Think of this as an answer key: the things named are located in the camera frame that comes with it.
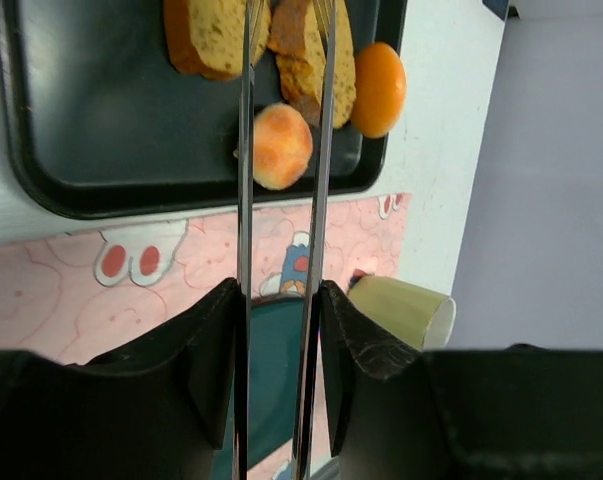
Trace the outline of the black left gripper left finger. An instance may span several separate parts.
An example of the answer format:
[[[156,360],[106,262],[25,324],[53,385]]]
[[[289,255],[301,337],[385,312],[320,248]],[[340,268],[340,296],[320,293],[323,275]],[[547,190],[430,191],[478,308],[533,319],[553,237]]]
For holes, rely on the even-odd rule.
[[[0,479],[206,479],[223,443],[239,287],[84,365],[0,350]]]

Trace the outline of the metal tongs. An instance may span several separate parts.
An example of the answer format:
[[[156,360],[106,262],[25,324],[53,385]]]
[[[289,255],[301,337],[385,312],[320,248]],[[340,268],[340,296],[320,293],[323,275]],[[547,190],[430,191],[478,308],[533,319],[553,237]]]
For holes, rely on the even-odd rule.
[[[321,136],[312,198],[309,241],[309,270],[303,307],[302,341],[297,381],[296,414],[292,441],[293,479],[311,477],[311,444],[314,393],[320,324],[319,288],[323,257],[327,199],[332,153],[334,73],[336,66],[337,6],[334,1],[313,3],[318,26],[323,29],[326,56],[320,112]],[[254,169],[254,60],[261,32],[262,1],[248,1],[245,8],[242,51],[241,96],[238,140],[238,243],[237,282],[243,302],[235,328],[235,367],[233,395],[232,477],[248,477],[248,419],[250,326],[252,313],[252,220]]]

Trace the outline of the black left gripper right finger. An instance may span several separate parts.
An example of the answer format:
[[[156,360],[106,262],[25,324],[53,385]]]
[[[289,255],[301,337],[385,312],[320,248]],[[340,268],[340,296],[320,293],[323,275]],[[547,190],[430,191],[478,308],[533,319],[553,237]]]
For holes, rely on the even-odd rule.
[[[319,290],[332,455],[344,479],[603,479],[603,351],[419,352]]]

